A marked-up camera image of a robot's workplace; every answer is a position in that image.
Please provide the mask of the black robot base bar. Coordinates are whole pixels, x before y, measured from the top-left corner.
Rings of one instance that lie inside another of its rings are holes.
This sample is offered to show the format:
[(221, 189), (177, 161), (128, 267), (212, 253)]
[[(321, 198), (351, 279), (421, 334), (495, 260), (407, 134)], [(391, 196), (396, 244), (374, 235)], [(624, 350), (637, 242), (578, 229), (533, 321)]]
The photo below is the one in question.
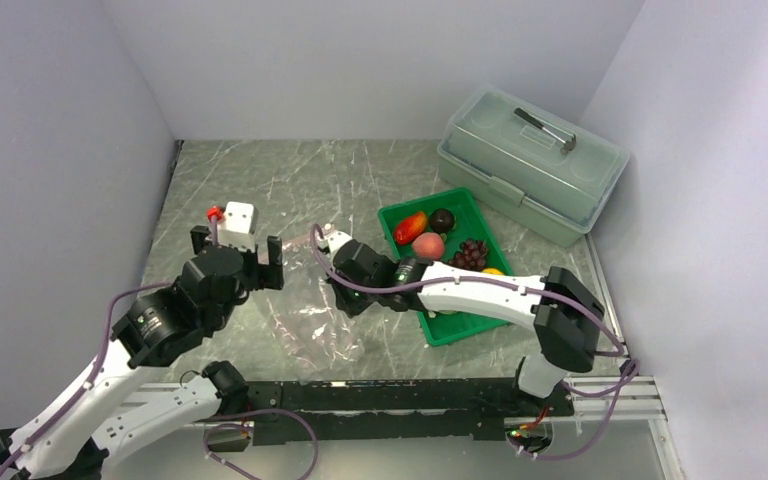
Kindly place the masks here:
[(322, 441), (467, 437), (499, 441), (518, 422), (570, 417), (572, 400), (556, 387), (531, 397), (509, 378), (252, 381), (224, 399), (216, 419), (249, 418), (257, 446), (316, 436)]

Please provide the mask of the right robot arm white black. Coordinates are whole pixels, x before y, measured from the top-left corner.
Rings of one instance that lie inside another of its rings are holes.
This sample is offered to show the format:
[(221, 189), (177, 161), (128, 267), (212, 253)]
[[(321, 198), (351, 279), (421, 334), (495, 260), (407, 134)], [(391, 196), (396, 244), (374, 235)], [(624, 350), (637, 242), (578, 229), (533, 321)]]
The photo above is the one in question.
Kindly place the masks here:
[(316, 246), (318, 259), (349, 316), (379, 304), (397, 312), (455, 312), (491, 317), (534, 332), (536, 354), (517, 368), (511, 401), (534, 415), (572, 373), (592, 370), (604, 323), (602, 302), (569, 270), (553, 266), (544, 276), (478, 273), (440, 261), (393, 261), (337, 232)]

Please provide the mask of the clear zip top bag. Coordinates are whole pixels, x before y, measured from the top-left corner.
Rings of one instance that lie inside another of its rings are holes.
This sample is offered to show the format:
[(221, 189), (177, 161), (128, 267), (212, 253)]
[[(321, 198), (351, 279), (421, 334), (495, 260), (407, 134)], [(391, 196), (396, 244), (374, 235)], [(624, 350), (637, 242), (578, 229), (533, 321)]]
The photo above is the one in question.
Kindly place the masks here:
[(259, 380), (336, 380), (346, 377), (365, 353), (354, 321), (335, 306), (334, 292), (299, 236), (282, 244), (285, 284), (264, 290), (254, 304), (267, 344), (258, 351)]

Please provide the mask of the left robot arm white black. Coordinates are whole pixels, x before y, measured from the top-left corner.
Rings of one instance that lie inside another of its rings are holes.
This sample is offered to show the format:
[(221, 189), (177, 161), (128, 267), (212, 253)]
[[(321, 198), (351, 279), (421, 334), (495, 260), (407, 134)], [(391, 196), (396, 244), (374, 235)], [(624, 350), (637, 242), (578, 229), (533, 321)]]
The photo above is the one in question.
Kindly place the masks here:
[(171, 283), (132, 290), (135, 300), (85, 370), (22, 427), (0, 429), (0, 478), (98, 479), (114, 465), (179, 427), (239, 417), (249, 386), (228, 361), (209, 364), (163, 397), (119, 413), (120, 405), (179, 356), (222, 330), (253, 291), (284, 286), (283, 245), (267, 239), (267, 260), (254, 247), (205, 237)]

